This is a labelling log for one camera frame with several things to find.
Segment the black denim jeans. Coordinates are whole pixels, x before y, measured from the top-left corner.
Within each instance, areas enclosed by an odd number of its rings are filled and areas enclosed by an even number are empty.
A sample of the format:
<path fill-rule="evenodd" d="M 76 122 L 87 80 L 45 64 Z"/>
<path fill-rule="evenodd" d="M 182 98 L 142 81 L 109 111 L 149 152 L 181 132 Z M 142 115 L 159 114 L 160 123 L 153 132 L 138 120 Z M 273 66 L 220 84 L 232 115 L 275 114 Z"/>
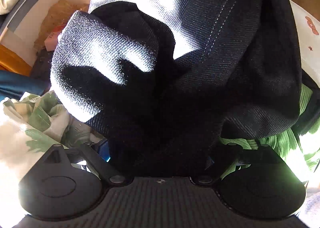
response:
<path fill-rule="evenodd" d="M 179 176 L 220 137 L 294 125 L 301 70 L 289 0 L 91 0 L 61 33 L 50 80 L 117 170 Z"/>

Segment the green ribbed garment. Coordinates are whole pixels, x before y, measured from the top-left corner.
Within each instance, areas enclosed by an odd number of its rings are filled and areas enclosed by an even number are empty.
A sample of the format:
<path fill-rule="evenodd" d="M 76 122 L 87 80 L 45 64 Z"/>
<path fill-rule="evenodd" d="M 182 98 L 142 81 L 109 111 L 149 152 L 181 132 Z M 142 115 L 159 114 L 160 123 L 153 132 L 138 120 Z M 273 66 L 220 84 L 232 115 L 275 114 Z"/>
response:
<path fill-rule="evenodd" d="M 237 104 L 224 118 L 219 143 L 235 143 L 246 150 L 270 146 L 301 182 L 307 182 L 319 160 L 319 115 L 307 114 L 319 94 L 313 80 L 290 87 L 285 93 L 270 92 L 269 97 L 252 94 Z"/>

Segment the green white floral sheet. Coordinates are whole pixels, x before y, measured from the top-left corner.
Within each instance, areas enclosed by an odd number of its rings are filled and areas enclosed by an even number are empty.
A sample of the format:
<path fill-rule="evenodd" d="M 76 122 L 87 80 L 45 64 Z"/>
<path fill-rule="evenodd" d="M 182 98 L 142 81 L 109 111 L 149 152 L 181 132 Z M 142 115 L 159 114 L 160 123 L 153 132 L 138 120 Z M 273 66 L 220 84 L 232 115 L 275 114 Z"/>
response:
<path fill-rule="evenodd" d="M 73 117 L 54 91 L 42 96 L 24 93 L 20 100 L 1 101 L 1 162 L 19 164 L 38 157 L 52 145 L 79 147 L 103 136 Z"/>

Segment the teal curtain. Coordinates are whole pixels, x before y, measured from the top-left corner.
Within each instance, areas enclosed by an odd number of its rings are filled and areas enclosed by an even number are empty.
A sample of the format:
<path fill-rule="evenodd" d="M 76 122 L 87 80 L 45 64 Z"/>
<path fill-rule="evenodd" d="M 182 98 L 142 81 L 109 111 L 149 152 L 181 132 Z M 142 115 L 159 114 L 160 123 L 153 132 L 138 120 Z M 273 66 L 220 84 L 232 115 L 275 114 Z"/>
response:
<path fill-rule="evenodd" d="M 0 97 L 19 100 L 25 92 L 42 95 L 50 86 L 47 81 L 1 70 Z"/>

